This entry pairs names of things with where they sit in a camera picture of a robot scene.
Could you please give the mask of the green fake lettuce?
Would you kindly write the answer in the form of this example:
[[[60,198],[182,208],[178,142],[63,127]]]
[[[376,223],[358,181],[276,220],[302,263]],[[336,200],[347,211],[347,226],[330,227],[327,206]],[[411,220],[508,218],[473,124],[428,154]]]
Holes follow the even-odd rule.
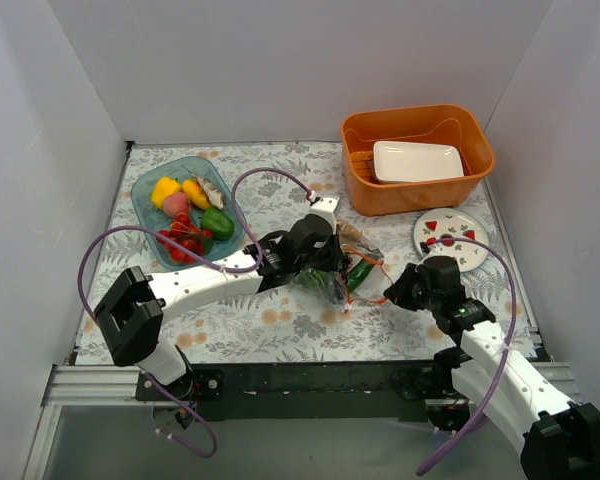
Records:
[[[299,272],[293,283],[306,289],[325,289],[329,283],[330,274],[318,269],[309,268]]]

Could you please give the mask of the dark fake blueberries bunch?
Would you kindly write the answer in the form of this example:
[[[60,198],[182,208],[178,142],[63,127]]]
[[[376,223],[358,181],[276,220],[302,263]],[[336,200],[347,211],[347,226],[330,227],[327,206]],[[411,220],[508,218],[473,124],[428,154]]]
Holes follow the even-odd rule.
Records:
[[[349,290],[346,282],[337,275],[328,274],[324,284],[326,299],[333,305],[344,309],[349,305]]]

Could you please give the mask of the green fake cucumber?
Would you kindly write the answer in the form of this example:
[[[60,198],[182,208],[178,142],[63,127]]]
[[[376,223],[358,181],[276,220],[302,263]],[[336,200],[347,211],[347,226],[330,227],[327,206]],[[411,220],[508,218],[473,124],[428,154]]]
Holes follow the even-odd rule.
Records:
[[[360,260],[346,276],[346,287],[349,292],[355,292],[369,277],[375,268],[375,264],[367,260]]]

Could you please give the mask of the clear zip top bag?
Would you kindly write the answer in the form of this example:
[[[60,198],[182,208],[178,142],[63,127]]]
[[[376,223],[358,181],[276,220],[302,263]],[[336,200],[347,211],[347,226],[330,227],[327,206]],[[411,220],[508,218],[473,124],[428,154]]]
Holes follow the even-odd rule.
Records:
[[[356,227],[344,219],[336,223],[338,242],[344,257],[335,272],[310,268],[297,275],[293,284],[313,292],[342,312],[355,303],[382,305],[383,292],[393,285],[385,256]]]

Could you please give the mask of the brown fake nuts cluster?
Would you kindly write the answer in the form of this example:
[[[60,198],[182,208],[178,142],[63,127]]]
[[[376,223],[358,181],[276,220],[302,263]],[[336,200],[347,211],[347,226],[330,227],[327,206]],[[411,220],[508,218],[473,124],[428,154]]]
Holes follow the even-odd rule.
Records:
[[[346,242],[358,242],[362,237],[362,233],[345,220],[338,219],[336,226],[338,234]]]

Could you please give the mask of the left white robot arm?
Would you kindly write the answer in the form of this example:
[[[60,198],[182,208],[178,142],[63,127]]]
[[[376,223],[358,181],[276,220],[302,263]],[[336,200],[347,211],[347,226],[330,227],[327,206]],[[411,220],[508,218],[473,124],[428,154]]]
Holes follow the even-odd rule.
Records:
[[[180,271],[124,270],[95,307],[94,321],[118,367],[149,373],[165,395],[185,398],[193,386],[186,357],[161,338],[167,321],[240,295],[259,294],[304,270],[339,270],[343,260],[336,214],[317,205],[289,231],[273,232],[232,255]]]

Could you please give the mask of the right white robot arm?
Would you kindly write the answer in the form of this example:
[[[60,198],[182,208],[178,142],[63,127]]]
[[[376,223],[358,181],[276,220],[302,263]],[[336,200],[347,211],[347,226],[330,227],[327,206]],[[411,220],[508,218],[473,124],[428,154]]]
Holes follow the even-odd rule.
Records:
[[[474,402],[509,440],[529,479],[600,479],[600,411],[577,403],[505,341],[494,314],[466,295],[457,262],[408,264],[385,292],[394,305],[427,310],[460,350],[432,373],[444,397]]]

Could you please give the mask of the grey fake oyster shell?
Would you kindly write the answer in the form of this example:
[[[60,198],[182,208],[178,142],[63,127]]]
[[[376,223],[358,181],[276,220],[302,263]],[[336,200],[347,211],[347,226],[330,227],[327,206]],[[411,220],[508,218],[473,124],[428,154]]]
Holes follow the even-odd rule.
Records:
[[[226,196],[209,179],[200,176],[194,176],[193,180],[197,181],[200,184],[204,192],[207,194],[212,204],[212,207],[215,207],[219,210],[223,210],[227,206],[228,201]]]

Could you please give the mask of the yellow orange fake fruit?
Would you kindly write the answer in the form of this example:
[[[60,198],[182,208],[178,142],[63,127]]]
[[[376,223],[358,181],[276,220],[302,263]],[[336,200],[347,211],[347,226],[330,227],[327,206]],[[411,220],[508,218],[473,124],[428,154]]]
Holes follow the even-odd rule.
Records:
[[[197,181],[193,179],[187,179],[183,181],[182,191],[195,207],[203,211],[206,211],[212,207],[207,194]]]

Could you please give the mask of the red fake cherries bunch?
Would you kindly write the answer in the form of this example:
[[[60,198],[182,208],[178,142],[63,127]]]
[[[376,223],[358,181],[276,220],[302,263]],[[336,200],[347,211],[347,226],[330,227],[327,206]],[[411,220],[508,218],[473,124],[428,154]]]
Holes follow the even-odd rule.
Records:
[[[177,213],[172,218],[169,228],[161,229],[158,233],[175,241],[188,252],[201,257],[208,254],[214,245],[212,232],[196,226],[190,219],[190,216],[184,212]],[[196,262],[193,257],[183,253],[163,239],[159,238],[158,242],[169,254],[170,259],[177,265],[191,265]]]

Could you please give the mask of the yellow fake pepper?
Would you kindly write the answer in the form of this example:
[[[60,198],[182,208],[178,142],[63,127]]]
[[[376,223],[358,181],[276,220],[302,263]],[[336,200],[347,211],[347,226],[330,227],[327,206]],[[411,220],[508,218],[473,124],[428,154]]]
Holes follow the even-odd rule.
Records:
[[[181,184],[167,176],[161,177],[155,184],[151,194],[151,203],[162,210],[164,201],[173,194],[182,191]]]

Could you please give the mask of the floral patterned table mat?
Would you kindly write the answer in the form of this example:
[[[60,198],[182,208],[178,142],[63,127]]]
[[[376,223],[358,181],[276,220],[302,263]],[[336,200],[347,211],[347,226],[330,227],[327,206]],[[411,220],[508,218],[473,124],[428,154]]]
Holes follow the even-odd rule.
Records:
[[[493,239],[445,228],[454,247],[422,258],[415,214],[353,209],[339,145],[226,146],[204,159],[228,202],[199,213],[193,237],[215,242],[234,223],[248,243],[217,258],[190,252],[171,218],[142,226],[121,200],[82,294],[80,364],[170,357],[176,376],[203,363],[429,360],[480,327],[532,353]]]

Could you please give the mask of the round strawberry pattern plate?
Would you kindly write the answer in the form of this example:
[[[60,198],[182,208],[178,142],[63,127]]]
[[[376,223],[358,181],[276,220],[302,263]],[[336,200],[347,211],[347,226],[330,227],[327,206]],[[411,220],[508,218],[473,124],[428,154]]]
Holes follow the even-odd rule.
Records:
[[[461,273],[480,267],[489,245],[486,229],[473,216],[452,208],[429,210],[418,218],[412,230],[416,251],[422,258],[437,254],[455,259]]]

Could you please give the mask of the orange plastic basket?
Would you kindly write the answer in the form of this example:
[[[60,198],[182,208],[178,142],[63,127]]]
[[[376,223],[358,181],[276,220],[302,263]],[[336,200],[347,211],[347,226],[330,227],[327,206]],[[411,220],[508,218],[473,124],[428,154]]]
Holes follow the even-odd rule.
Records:
[[[496,163],[474,115],[452,104],[355,113],[341,137],[349,199],[365,216],[458,206]]]

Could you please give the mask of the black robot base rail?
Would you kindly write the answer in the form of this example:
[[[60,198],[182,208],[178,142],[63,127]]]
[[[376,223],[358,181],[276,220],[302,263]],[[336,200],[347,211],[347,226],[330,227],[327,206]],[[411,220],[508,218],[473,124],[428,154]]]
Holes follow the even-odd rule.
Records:
[[[385,418],[456,432],[472,410],[432,360],[201,364],[167,389],[207,421]]]

